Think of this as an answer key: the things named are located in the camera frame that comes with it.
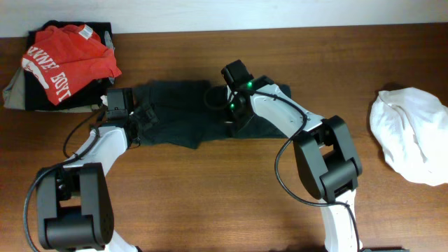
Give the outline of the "dark green t-shirt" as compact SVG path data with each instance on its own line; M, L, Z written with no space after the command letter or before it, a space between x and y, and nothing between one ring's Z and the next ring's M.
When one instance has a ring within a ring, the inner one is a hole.
M225 103L227 88L213 87L207 80L152 80L132 88L135 108L140 103L154 105L160 123L152 130L157 144L174 144L196 149L204 141L236 139L284 139L286 136L260 116L253 117L256 137L229 137L226 134L226 113L205 105Z

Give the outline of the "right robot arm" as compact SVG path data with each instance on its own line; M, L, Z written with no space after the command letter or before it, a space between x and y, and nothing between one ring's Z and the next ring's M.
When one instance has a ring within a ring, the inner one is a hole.
M321 210L327 251L360 251L354 211L361 160L347 124L334 115L324 118L303 108L267 76L254 78L236 60L221 74L227 83L227 109L237 121L257 115L282 132L287 140L277 157L292 146L298 175L312 201L281 187L295 200Z

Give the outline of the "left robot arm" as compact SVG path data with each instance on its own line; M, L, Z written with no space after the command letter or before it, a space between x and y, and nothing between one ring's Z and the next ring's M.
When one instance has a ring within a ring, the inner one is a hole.
M36 193L38 241L56 251L139 251L114 228L106 175L132 144L132 89L110 89L106 121L92 126L86 142L65 161L43 168L30 192Z

